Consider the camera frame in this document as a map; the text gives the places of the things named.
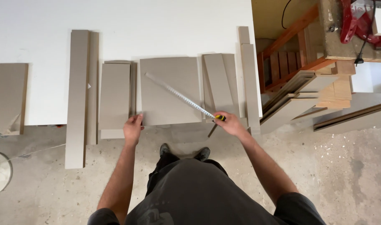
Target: dark gray t-shirt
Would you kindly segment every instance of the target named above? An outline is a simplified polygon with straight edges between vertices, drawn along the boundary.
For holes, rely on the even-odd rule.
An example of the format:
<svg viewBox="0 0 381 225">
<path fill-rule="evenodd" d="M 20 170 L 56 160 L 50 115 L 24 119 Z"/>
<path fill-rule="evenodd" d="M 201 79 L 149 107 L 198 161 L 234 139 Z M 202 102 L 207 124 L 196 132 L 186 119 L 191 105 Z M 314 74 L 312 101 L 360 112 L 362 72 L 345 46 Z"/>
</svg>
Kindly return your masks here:
<svg viewBox="0 0 381 225">
<path fill-rule="evenodd" d="M 164 177 L 126 217 L 125 224 L 325 224 L 299 193 L 282 195 L 274 215 L 210 163 L 182 159 L 159 171 Z M 118 225 L 110 209 L 94 212 L 88 225 Z"/>
</svg>

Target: shoe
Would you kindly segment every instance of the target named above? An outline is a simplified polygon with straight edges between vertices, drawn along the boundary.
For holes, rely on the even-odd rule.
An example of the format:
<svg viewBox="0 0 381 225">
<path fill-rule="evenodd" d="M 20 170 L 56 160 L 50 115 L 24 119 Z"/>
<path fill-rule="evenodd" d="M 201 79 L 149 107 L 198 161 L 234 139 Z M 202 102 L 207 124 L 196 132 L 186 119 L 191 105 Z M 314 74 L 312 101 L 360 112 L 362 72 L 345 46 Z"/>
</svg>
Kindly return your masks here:
<svg viewBox="0 0 381 225">
<path fill-rule="evenodd" d="M 210 155 L 210 149 L 208 147 L 204 147 L 199 151 L 199 153 L 194 158 L 203 162 L 206 159 L 208 159 L 209 155 Z"/>
<path fill-rule="evenodd" d="M 166 143 L 160 146 L 160 157 L 162 157 L 164 153 L 171 153 L 170 147 L 168 147 Z"/>
</svg>

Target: person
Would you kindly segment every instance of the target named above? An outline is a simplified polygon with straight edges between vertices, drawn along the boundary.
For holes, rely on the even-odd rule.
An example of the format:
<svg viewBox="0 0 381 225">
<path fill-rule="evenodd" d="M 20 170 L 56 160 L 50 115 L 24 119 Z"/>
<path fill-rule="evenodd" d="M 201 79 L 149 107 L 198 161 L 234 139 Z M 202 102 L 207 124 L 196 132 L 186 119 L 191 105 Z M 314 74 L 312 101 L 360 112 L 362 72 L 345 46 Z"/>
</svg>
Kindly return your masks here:
<svg viewBox="0 0 381 225">
<path fill-rule="evenodd" d="M 223 111 L 214 115 L 225 116 L 225 121 L 215 119 L 215 123 L 242 143 L 261 185 L 276 206 L 273 215 L 237 187 L 218 162 L 208 159 L 208 148 L 193 159 L 179 159 L 167 144 L 160 148 L 160 160 L 149 175 L 145 198 L 128 213 L 135 147 L 143 130 L 143 115 L 139 114 L 124 125 L 123 150 L 88 225 L 325 224 L 313 203 L 298 192 L 235 115 Z"/>
</svg>

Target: white worktable surface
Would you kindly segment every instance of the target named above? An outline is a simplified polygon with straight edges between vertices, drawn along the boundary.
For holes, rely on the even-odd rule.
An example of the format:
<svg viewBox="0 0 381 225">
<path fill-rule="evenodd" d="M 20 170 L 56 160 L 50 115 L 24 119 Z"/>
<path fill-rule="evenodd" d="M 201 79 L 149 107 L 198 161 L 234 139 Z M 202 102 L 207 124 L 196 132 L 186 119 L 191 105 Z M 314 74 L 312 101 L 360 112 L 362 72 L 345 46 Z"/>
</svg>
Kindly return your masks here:
<svg viewBox="0 0 381 225">
<path fill-rule="evenodd" d="M 25 125 L 48 125 L 67 123 L 73 29 L 100 32 L 100 64 L 233 53 L 244 116 L 238 26 L 249 27 L 254 44 L 250 0 L 0 0 L 0 63 L 30 64 Z M 137 93 L 139 112 L 139 82 Z M 259 90 L 258 101 L 261 105 Z"/>
</svg>

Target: black pants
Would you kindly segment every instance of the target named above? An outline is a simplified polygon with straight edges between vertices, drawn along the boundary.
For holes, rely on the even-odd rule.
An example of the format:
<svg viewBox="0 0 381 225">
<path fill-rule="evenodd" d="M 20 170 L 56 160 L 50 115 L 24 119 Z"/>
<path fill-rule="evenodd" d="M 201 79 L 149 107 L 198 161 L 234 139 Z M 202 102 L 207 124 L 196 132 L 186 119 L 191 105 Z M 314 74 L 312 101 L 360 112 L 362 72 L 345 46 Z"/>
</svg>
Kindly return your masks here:
<svg viewBox="0 0 381 225">
<path fill-rule="evenodd" d="M 148 196 L 148 194 L 150 194 L 153 191 L 153 189 L 156 186 L 156 184 L 158 183 L 158 181 L 160 181 L 160 179 L 162 178 L 162 176 L 160 176 L 160 174 L 158 172 L 161 169 L 163 169 L 164 167 L 166 167 L 169 164 L 171 164 L 173 162 L 176 162 L 178 160 L 180 160 L 180 159 L 177 156 L 175 156 L 175 155 L 173 155 L 171 153 L 164 153 L 163 156 L 160 157 L 160 160 L 156 164 L 156 169 L 154 169 L 154 171 L 149 174 L 149 181 L 147 182 L 146 196 Z M 224 170 L 224 168 L 218 162 L 216 162 L 216 161 L 214 161 L 212 159 L 207 159 L 207 160 L 205 160 L 203 162 L 205 162 L 205 163 L 211 163 L 214 166 L 217 166 L 218 169 L 223 171 L 225 173 L 225 175 L 228 176 L 227 172 Z"/>
</svg>

